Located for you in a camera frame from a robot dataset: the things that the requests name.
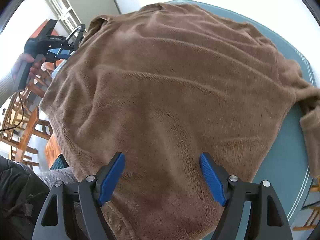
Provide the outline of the grey sleeved left forearm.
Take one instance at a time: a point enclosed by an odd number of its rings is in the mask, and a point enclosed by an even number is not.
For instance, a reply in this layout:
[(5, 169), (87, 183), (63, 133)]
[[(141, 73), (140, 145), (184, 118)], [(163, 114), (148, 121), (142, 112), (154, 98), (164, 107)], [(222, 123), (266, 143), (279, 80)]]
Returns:
[(12, 74), (7, 74), (0, 82), (0, 107), (10, 98), (17, 88), (15, 86)]

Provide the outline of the person's left hand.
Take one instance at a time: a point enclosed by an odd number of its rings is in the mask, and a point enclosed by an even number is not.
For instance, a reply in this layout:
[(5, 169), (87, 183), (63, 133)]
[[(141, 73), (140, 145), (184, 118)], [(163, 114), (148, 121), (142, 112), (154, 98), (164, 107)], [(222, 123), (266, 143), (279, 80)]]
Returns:
[(29, 77), (34, 78), (38, 73), (39, 70), (42, 66), (42, 64), (45, 62), (46, 58), (43, 57), (41, 59), (40, 62), (35, 62), (35, 59), (30, 55), (30, 54), (21, 54), (17, 61), (15, 62), (15, 64), (13, 65), (13, 67), (11, 68), (11, 75), (12, 75), (12, 79), (15, 81), (16, 80), (16, 76), (18, 74), (18, 71), (21, 68), (21, 65), (23, 62), (27, 62), (27, 63), (32, 63), (32, 67), (29, 70)]

